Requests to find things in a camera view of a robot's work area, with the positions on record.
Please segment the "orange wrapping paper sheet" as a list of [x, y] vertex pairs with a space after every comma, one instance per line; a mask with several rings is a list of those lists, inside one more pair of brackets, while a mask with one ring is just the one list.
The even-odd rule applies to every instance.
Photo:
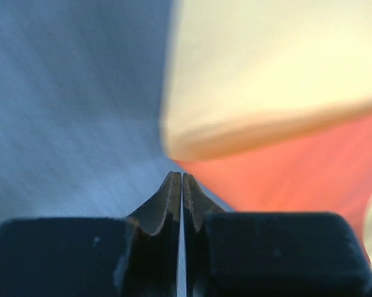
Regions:
[[175, 1], [167, 155], [242, 211], [331, 211], [372, 265], [372, 1]]

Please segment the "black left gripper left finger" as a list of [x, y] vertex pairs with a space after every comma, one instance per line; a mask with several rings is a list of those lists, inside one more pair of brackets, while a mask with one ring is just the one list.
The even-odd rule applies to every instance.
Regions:
[[124, 218], [0, 224], [0, 296], [176, 296], [181, 175]]

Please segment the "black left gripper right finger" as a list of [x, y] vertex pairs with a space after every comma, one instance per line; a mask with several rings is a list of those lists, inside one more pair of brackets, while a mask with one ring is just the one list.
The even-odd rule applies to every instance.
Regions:
[[227, 212], [183, 175], [188, 296], [372, 296], [352, 227], [332, 212]]

